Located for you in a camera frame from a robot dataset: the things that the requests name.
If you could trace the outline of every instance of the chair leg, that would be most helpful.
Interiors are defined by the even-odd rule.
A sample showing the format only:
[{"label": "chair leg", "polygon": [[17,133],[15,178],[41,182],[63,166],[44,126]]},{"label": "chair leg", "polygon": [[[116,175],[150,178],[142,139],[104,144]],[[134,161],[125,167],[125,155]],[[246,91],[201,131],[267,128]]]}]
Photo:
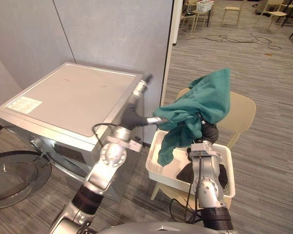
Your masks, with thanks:
[{"label": "chair leg", "polygon": [[225,19],[225,14],[226,14],[226,10],[225,10],[225,12],[224,12],[223,19],[221,20],[220,26],[221,26],[221,25],[223,24],[223,22],[224,22],[224,19]]},{"label": "chair leg", "polygon": [[277,31],[275,33],[277,33],[279,31],[279,29],[281,28],[281,25],[284,22],[284,20],[285,20],[285,17],[283,17],[283,20],[282,20],[282,22],[280,22],[280,25],[277,27]]},{"label": "chair leg", "polygon": [[205,20],[206,20],[206,16],[207,16],[207,14],[205,14],[205,16],[204,16],[204,20],[203,20],[203,27],[205,26]]},{"label": "chair leg", "polygon": [[231,139],[229,140],[229,142],[228,142],[228,144],[227,144],[227,147],[228,147],[229,149],[231,149],[231,148],[234,146],[234,144],[235,144],[236,140],[238,140],[239,136],[240,136],[240,133],[238,133],[238,132],[235,132],[235,133],[232,135]]},{"label": "chair leg", "polygon": [[272,15],[270,15],[269,18],[270,18],[270,24],[269,24],[269,26],[267,27],[267,29],[270,28],[270,26],[272,25],[272,19],[273,19],[273,18],[272,18]]},{"label": "chair leg", "polygon": [[193,29],[194,29],[195,19],[196,19],[196,17],[194,17],[193,18],[193,21],[192,21],[191,36],[193,35]]},{"label": "chair leg", "polygon": [[195,25],[194,25],[194,32],[195,32],[195,30],[196,30],[196,25],[197,25],[197,20],[199,19],[199,15],[200,14],[197,14],[197,16],[196,16],[196,19],[195,19]]},{"label": "chair leg", "polygon": [[253,25],[253,27],[255,27],[257,25],[257,23],[259,22],[261,16],[263,15],[264,11],[262,11],[262,13],[260,14],[260,16],[258,17],[258,19],[256,20],[255,24]]},{"label": "chair leg", "polygon": [[240,14],[241,14],[241,11],[239,11],[239,14],[238,14],[238,20],[236,21],[236,25],[239,26],[239,22],[240,22]]},{"label": "chair leg", "polygon": [[181,29],[184,28],[184,24],[185,24],[185,19],[182,19]]},{"label": "chair leg", "polygon": [[155,187],[154,187],[154,190],[152,192],[152,195],[151,195],[151,200],[153,201],[158,193],[158,191],[160,190],[160,185],[158,182],[156,182],[155,184]]}]

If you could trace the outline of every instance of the green towel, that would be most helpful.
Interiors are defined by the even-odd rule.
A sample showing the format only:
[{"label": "green towel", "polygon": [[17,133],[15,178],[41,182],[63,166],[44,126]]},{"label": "green towel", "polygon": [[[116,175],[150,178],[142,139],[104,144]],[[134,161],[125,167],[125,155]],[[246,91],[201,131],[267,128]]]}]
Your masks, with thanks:
[{"label": "green towel", "polygon": [[187,147],[202,137],[201,116],[209,123],[221,121],[230,109],[230,70],[222,69],[194,80],[190,91],[173,104],[161,106],[153,116],[165,117],[168,123],[159,125],[170,130],[165,135],[157,162],[166,166],[173,160],[175,147]]}]

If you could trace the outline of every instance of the white storage box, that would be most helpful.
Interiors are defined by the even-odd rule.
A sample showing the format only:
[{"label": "white storage box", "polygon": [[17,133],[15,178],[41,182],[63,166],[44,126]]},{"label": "white storage box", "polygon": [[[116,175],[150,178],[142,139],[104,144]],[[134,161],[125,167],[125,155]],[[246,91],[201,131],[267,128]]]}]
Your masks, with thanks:
[{"label": "white storage box", "polygon": [[[161,149],[162,141],[164,136],[167,134],[165,131],[156,131],[150,151],[146,160],[146,169],[148,170],[148,176],[150,179],[166,184],[170,187],[182,190],[184,192],[189,191],[189,183],[183,182],[176,179],[178,173],[189,163],[186,148],[176,148],[173,151],[174,159],[173,161],[162,167],[157,163],[158,153]],[[213,144],[214,151],[220,153],[223,158],[221,162],[226,170],[228,176],[228,184],[224,189],[224,197],[234,197],[235,186],[234,186],[234,176],[230,149],[223,145]]]},{"label": "white storage box", "polygon": [[199,12],[207,12],[211,9],[214,1],[203,0],[196,3],[196,10]]}]

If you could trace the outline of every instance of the beige chair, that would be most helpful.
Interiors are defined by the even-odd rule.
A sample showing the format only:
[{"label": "beige chair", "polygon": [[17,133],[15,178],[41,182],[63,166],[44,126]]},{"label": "beige chair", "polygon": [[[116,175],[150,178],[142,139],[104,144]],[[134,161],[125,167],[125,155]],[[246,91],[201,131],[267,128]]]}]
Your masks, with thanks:
[{"label": "beige chair", "polygon": [[187,6],[187,12],[192,10],[191,8],[196,8],[196,3],[198,2],[199,0],[187,0],[185,6]]},{"label": "beige chair", "polygon": [[[283,3],[283,0],[268,0],[266,6],[264,8],[264,10],[262,11],[262,13],[260,14],[260,16],[258,17],[258,20],[254,24],[254,26],[256,26],[256,24],[258,23],[258,21],[260,20],[261,16],[264,13],[267,13],[267,14],[270,15],[270,24],[269,24],[269,26],[267,28],[270,28],[270,26],[272,24],[273,17],[283,17],[285,19],[285,16],[287,14],[284,13],[284,12],[282,12],[282,11],[280,11],[281,6],[282,6],[282,3]],[[274,10],[273,11],[268,11],[268,9],[270,7],[272,7],[272,6],[274,6]]]},{"label": "beige chair", "polygon": [[[198,0],[188,0],[188,1],[186,2],[185,6],[187,6],[187,12],[189,12],[190,8],[196,6],[197,1],[198,1]],[[192,36],[193,31],[194,31],[194,27],[195,27],[195,22],[196,22],[196,15],[193,15],[193,16],[184,16],[184,15],[182,15],[182,13],[181,13],[181,17],[180,17],[180,22],[182,22],[182,24],[181,24],[181,28],[184,27],[185,21],[186,21],[187,19],[188,19],[187,28],[189,27],[190,20],[192,19],[192,22],[191,22],[191,36]]]},{"label": "beige chair", "polygon": [[196,25],[197,25],[197,21],[199,19],[199,16],[204,15],[204,21],[203,21],[203,25],[202,25],[202,27],[204,27],[205,26],[206,18],[207,18],[208,14],[209,14],[209,11],[206,11],[206,12],[193,11],[193,13],[196,14],[196,20],[195,20],[194,29],[193,29],[193,32],[195,32],[195,29],[196,29]]},{"label": "beige chair", "polygon": [[[190,89],[186,88],[179,92],[176,99],[179,99],[182,95],[187,93]],[[227,147],[229,149],[236,143],[242,132],[248,130],[250,125],[253,122],[254,116],[256,112],[255,103],[249,99],[248,97],[242,96],[240,94],[236,94],[234,92],[230,92],[230,110],[226,117],[217,123],[217,127],[222,127],[228,130],[233,131],[233,135],[229,140]],[[153,193],[151,195],[151,200],[154,200],[159,190],[162,190],[169,198],[177,199],[184,206],[186,205],[188,194],[184,191],[180,191],[178,189],[172,188],[168,185],[157,182]],[[190,196],[189,205],[194,207],[194,195]],[[228,208],[231,205],[231,198],[225,197],[224,201],[227,203]]]},{"label": "beige chair", "polygon": [[225,19],[225,15],[226,15],[226,12],[227,11],[237,11],[238,12],[238,20],[236,21],[236,25],[239,25],[239,22],[240,22],[240,15],[241,15],[241,10],[242,10],[242,7],[243,7],[243,4],[246,0],[243,0],[240,7],[234,7],[234,6],[226,6],[225,7],[225,12],[224,12],[224,16],[223,16],[223,19],[221,20],[221,23],[220,23],[220,26],[222,26],[223,22],[224,22],[224,19]]},{"label": "beige chair", "polygon": [[194,25],[195,25],[195,19],[196,19],[196,15],[193,15],[193,16],[184,16],[181,14],[180,16],[180,23],[182,22],[181,24],[181,28],[184,27],[184,24],[185,24],[185,21],[188,20],[188,24],[187,24],[187,28],[189,28],[189,22],[190,22],[190,19],[192,19],[192,24],[191,24],[191,36],[193,34],[193,29],[194,29]]},{"label": "beige chair", "polygon": [[[176,99],[179,99],[189,90],[189,88],[181,90]],[[230,111],[222,121],[217,123],[217,127],[233,131],[233,135],[227,143],[227,147],[229,149],[234,146],[240,134],[249,129],[253,122],[255,112],[256,105],[251,99],[240,94],[230,92]]]}]

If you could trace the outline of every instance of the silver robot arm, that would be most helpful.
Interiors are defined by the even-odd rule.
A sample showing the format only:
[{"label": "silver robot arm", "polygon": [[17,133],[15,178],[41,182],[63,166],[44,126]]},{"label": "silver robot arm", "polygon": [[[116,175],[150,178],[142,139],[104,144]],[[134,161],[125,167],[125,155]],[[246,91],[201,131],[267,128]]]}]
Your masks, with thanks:
[{"label": "silver robot arm", "polygon": [[233,230],[233,226],[224,201],[224,190],[218,179],[222,156],[214,151],[212,145],[218,139],[218,130],[205,122],[199,114],[198,116],[202,123],[203,137],[191,145],[189,153],[194,174],[195,199],[198,199],[199,207],[202,208],[200,211],[204,226],[228,233],[228,230]]},{"label": "silver robot arm", "polygon": [[[130,140],[131,130],[136,126],[144,126],[148,124],[161,124],[167,122],[166,119],[159,117],[143,118],[135,113],[135,106],[138,99],[142,96],[144,90],[147,88],[147,82],[151,76],[145,77],[137,85],[133,92],[127,109],[125,110],[120,126],[115,127],[112,136],[108,136],[106,144],[100,153],[99,161],[93,166],[92,170],[86,177],[83,185],[77,191],[75,197],[69,201],[64,207],[58,217],[54,220],[52,227],[49,230],[49,234],[95,234],[96,232],[89,228],[91,222],[94,219],[96,210],[98,209],[104,194],[108,190],[111,182],[113,181],[115,172],[124,163],[126,159],[126,149],[131,149],[139,152],[141,145],[137,142]],[[201,143],[192,144],[190,157],[193,160],[194,182],[196,191],[199,195],[199,206],[205,210],[204,225],[211,229],[217,230],[230,230],[232,228],[223,228],[223,220],[219,220],[219,215],[216,215],[216,221],[209,213],[211,209],[223,209],[226,210],[226,204],[223,201],[223,190],[218,181],[219,175],[219,161],[221,156],[212,150],[212,144],[203,141]],[[141,225],[145,224],[132,224],[129,225],[133,230],[141,230],[143,234],[145,229],[141,229]],[[160,230],[175,231],[175,226],[180,228],[181,233],[196,233],[200,234],[218,234],[220,232],[211,229],[201,229],[197,226],[190,224],[171,223],[149,223],[149,227],[152,227],[152,231],[157,233]],[[120,230],[128,230],[128,225],[121,225],[108,230],[103,233],[123,233]]]}]

